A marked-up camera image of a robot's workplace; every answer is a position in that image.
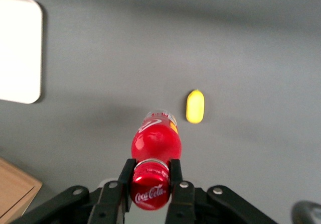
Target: red plastic bottle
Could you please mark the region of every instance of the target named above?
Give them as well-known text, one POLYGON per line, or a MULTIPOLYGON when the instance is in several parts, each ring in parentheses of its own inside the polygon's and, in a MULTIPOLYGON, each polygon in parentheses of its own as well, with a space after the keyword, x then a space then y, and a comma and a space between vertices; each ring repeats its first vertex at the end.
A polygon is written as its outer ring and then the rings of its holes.
POLYGON ((131 145, 137 159, 130 195, 133 202, 145 210, 157 210, 170 197, 171 159, 179 159, 182 145, 173 115, 163 109, 147 114, 131 145))

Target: bottle label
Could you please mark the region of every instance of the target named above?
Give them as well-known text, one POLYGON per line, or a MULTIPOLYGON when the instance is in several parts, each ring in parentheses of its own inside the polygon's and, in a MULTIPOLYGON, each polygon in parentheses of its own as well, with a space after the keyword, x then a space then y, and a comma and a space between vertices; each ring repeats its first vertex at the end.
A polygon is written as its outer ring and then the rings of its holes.
POLYGON ((147 129, 148 127, 152 126, 152 125, 156 125, 156 124, 159 124, 161 123, 162 120, 159 120, 159 119, 154 119, 154 120, 151 120, 151 121, 148 121, 146 122, 145 124, 143 124, 139 129, 138 129, 138 132, 141 133, 143 132, 145 129, 147 129))
POLYGON ((164 109, 157 109, 157 110, 149 112, 146 115, 145 119, 150 118, 150 117, 158 117, 158 116, 167 117, 177 127, 177 122, 176 122, 175 117, 172 114, 170 114, 170 112, 168 112, 167 110, 164 110, 164 109))
POLYGON ((164 189, 162 189, 162 184, 156 185, 152 187, 149 191, 145 193, 137 193, 135 196, 135 203, 140 203, 142 201, 148 201, 150 199, 153 199, 155 197, 161 196, 166 193, 164 189))
POLYGON ((170 123, 170 127, 172 130, 175 131, 176 134, 178 134, 179 132, 177 131, 177 126, 175 126, 172 122, 170 123))

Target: yellow object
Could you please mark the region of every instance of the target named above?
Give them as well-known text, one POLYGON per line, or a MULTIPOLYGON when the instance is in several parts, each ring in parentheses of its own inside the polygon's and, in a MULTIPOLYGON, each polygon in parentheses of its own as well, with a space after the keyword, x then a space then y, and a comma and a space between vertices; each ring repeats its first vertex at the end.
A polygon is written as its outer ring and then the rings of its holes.
POLYGON ((198 124, 204 116, 204 95, 199 90, 192 91, 187 97, 186 119, 192 124, 198 124))

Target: screw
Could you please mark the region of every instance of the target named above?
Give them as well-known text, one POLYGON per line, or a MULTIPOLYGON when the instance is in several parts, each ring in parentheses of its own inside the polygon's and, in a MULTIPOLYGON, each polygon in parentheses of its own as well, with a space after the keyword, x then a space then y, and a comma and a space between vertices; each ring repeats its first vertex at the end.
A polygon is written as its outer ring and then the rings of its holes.
POLYGON ((223 194, 223 190, 221 188, 219 188, 219 187, 215 187, 213 189, 213 193, 217 194, 217 195, 221 195, 221 194, 223 194))
POLYGON ((83 189, 76 189, 74 192, 73 192, 73 195, 79 195, 80 193, 83 192, 83 189))
POLYGON ((113 181, 109 184, 109 188, 115 188, 118 185, 118 183, 116 181, 113 181))
POLYGON ((186 181, 182 181, 182 182, 180 183, 180 187, 181 187, 181 188, 187 188, 187 187, 189 187, 189 184, 188 184, 186 181))

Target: coca-cola logo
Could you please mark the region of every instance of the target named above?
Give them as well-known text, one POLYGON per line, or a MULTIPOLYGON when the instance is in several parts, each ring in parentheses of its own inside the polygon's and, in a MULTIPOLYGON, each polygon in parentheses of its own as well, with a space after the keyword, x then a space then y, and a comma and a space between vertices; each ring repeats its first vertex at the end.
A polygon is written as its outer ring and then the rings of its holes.
POLYGON ((137 193, 135 196, 135 202, 136 203, 140 203, 142 201, 147 201, 150 199, 153 199, 155 197, 158 197, 160 195, 163 195, 166 193, 166 191, 164 189, 162 189, 162 184, 156 185, 154 187, 152 187, 149 191, 145 192, 145 193, 137 193))
POLYGON ((159 124, 161 123, 162 120, 159 120, 159 119, 154 119, 154 120, 151 120, 151 121, 148 121, 146 122, 145 124, 143 124, 139 129, 138 129, 138 132, 141 133, 143 132, 145 129, 147 129, 148 127, 152 126, 152 125, 155 125, 155 124, 159 124))

